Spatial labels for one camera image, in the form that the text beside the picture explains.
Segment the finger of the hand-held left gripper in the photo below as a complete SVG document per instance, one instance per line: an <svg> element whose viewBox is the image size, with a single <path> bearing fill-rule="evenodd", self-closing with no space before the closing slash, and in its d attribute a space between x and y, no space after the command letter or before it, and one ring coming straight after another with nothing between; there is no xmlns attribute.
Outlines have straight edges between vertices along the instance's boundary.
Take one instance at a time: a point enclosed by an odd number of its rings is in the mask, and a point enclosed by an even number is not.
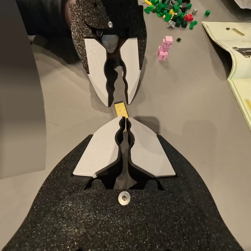
<svg viewBox="0 0 251 251"><path fill-rule="evenodd" d="M126 85L125 95L127 104L131 104L139 84L140 65L138 39L127 39L119 49L119 57L123 66L123 80Z"/></svg>
<svg viewBox="0 0 251 251"><path fill-rule="evenodd" d="M111 73L111 67L106 72L107 50L102 43L94 38L85 38L85 49L88 64L88 77L99 99L106 107L110 107L114 101L115 74Z"/></svg>

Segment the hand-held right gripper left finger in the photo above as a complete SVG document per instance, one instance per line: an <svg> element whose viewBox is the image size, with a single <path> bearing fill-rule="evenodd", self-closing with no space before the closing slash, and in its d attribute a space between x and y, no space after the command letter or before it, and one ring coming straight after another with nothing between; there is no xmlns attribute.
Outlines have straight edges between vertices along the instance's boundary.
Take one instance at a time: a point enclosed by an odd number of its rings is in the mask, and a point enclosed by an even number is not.
<svg viewBox="0 0 251 251"><path fill-rule="evenodd" d="M116 117L93 134L73 171L74 176L100 179L106 189L114 188L123 170L121 143L125 123L125 117Z"/></svg>

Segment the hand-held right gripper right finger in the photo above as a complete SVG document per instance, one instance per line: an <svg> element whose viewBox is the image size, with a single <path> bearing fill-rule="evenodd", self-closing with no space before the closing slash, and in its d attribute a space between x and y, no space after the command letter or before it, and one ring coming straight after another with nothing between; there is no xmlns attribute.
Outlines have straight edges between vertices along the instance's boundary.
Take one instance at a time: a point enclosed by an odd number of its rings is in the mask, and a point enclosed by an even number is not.
<svg viewBox="0 0 251 251"><path fill-rule="evenodd" d="M175 177L176 173L158 138L146 125L129 117L126 119L128 132L128 173L144 189L148 181L155 181L163 189L158 178Z"/></svg>

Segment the yellow toy brick plate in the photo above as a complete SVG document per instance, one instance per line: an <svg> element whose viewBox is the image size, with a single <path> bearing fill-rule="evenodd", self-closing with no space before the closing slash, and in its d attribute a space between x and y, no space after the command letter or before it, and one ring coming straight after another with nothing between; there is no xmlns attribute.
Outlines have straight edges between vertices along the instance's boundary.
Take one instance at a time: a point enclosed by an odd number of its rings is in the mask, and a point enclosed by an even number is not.
<svg viewBox="0 0 251 251"><path fill-rule="evenodd" d="M117 113L117 116L123 116L125 117L125 129L123 132L127 132L127 118L129 117L128 116L128 112L127 112L127 108L126 108L126 105L125 105L125 102L124 101L119 101L119 102L115 102L114 103L114 106L115 106L115 110L116 110L116 113Z"/></svg>

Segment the grey desk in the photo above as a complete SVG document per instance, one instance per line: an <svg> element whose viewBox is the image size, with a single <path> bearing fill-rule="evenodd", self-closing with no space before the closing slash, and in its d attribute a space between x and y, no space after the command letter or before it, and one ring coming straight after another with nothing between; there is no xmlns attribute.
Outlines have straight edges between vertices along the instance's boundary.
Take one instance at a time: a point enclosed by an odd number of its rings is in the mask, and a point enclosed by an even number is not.
<svg viewBox="0 0 251 251"><path fill-rule="evenodd" d="M233 1L192 1L193 30L167 29L145 14L147 47L130 116L162 135L197 170L227 227L250 250L250 129L228 84L231 56L210 40L201 21L250 22ZM173 37L165 61L158 49ZM1 179L1 249L26 217L52 169L83 139L115 117L99 100L73 44L38 37L32 44L44 98L45 170Z"/></svg>

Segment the pink toy pig figure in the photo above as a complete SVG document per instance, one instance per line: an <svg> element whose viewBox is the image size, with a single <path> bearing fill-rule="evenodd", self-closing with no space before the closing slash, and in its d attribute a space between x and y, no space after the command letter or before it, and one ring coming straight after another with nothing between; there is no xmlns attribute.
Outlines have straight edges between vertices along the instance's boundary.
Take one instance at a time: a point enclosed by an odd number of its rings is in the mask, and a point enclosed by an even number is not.
<svg viewBox="0 0 251 251"><path fill-rule="evenodd" d="M165 38L162 40L162 44L159 46L158 49L158 60L159 61L165 61L168 56L168 50L171 48L173 44L173 37L172 36L165 36Z"/></svg>

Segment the pile of toy bricks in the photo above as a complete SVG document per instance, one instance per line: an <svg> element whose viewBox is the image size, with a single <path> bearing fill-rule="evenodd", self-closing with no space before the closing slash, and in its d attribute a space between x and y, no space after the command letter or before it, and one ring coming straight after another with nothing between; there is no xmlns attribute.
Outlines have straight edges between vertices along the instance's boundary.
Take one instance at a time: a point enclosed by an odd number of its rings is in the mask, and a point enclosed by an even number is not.
<svg viewBox="0 0 251 251"><path fill-rule="evenodd" d="M167 28L185 29L192 21L195 21L194 16L197 10L188 13L192 8L190 0L142 0L140 3L146 5L144 7L146 14L155 13L167 23Z"/></svg>

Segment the building instruction booklet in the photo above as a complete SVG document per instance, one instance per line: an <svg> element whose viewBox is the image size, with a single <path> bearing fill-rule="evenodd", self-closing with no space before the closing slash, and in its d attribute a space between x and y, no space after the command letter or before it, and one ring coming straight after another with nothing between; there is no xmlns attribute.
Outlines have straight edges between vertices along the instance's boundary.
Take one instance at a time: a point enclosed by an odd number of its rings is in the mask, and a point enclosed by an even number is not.
<svg viewBox="0 0 251 251"><path fill-rule="evenodd" d="M227 81L251 129L251 23L201 23L209 37L231 56L232 68Z"/></svg>

